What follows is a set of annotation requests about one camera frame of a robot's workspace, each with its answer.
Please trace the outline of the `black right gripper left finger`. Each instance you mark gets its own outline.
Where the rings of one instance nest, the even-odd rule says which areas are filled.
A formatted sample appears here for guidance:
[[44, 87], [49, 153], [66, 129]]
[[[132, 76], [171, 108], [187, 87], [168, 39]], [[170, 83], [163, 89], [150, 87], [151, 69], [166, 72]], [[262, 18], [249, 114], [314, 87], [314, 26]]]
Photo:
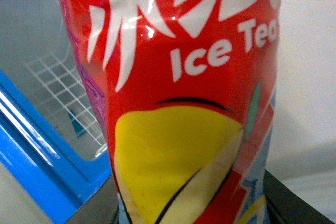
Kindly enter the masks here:
[[114, 179], [109, 176], [102, 186], [65, 223], [118, 223], [119, 207]]

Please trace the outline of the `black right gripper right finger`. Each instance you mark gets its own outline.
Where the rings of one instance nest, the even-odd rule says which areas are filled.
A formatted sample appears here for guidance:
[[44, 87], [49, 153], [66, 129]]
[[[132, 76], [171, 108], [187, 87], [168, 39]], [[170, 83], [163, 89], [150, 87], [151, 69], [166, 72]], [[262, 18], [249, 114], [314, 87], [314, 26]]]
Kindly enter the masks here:
[[271, 224], [332, 224], [333, 222], [290, 191], [269, 171], [264, 175], [264, 193]]

